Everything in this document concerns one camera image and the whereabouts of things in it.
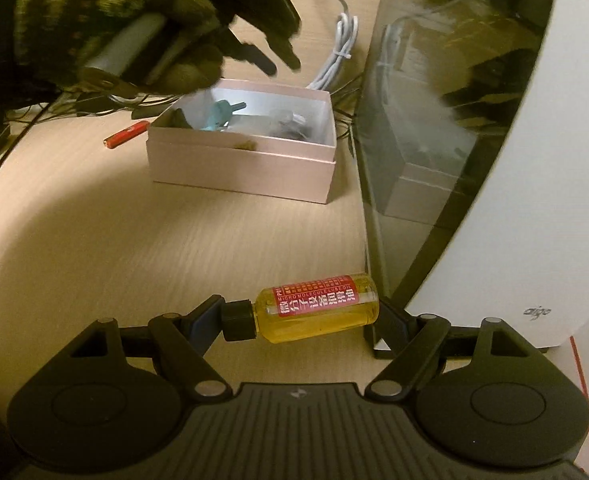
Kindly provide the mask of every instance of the gloved hand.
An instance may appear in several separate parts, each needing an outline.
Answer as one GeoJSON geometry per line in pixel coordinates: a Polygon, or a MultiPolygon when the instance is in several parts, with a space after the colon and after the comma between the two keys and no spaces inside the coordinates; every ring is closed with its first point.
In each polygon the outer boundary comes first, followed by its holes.
{"type": "MultiPolygon", "coordinates": [[[[37,78],[60,88],[94,90],[79,86],[79,68],[145,12],[175,20],[195,41],[219,26],[208,0],[17,0],[15,57],[37,78]]],[[[146,91],[184,94],[208,88],[221,77],[222,63],[220,51],[200,41],[146,91]]]]}

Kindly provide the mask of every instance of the pink box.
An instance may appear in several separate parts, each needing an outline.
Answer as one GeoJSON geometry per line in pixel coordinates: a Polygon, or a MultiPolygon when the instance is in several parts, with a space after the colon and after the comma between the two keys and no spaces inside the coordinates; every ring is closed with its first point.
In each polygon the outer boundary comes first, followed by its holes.
{"type": "Polygon", "coordinates": [[[174,103],[150,125],[146,145],[156,182],[326,203],[337,134],[328,92],[224,79],[174,103]],[[232,131],[232,121],[225,131],[170,127],[176,108],[192,126],[203,127],[211,105],[222,99],[247,104],[235,116],[269,116],[275,110],[299,114],[309,125],[310,140],[253,132],[252,121],[239,126],[241,132],[232,131]]]}

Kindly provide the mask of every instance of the red label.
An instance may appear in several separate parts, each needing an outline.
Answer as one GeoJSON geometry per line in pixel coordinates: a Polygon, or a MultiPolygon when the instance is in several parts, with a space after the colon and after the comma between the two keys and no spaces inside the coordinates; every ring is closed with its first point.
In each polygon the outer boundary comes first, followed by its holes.
{"type": "Polygon", "coordinates": [[[359,293],[350,276],[275,286],[272,291],[280,317],[359,303],[359,293]]]}

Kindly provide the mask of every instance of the small metal part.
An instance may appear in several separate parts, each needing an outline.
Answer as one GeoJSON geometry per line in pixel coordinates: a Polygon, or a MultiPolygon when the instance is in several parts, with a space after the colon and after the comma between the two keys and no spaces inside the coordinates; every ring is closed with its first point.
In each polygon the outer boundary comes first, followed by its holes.
{"type": "Polygon", "coordinates": [[[194,391],[202,397],[219,397],[227,389],[227,386],[221,381],[201,381],[194,387],[194,391]]]}
{"type": "Polygon", "coordinates": [[[384,379],[372,383],[370,390],[381,397],[395,397],[403,391],[403,386],[397,381],[384,379]]]}

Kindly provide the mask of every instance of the red lighter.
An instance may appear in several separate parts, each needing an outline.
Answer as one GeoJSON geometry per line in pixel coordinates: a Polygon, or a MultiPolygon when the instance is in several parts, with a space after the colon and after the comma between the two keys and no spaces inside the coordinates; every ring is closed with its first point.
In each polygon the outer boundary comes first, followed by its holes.
{"type": "Polygon", "coordinates": [[[103,141],[103,143],[105,144],[106,148],[112,150],[113,148],[120,146],[124,142],[127,142],[128,140],[133,139],[138,135],[141,135],[143,132],[147,132],[148,126],[150,126],[149,121],[139,121],[138,123],[133,124],[129,128],[121,130],[120,132],[117,132],[112,136],[109,136],[107,139],[103,141]]]}

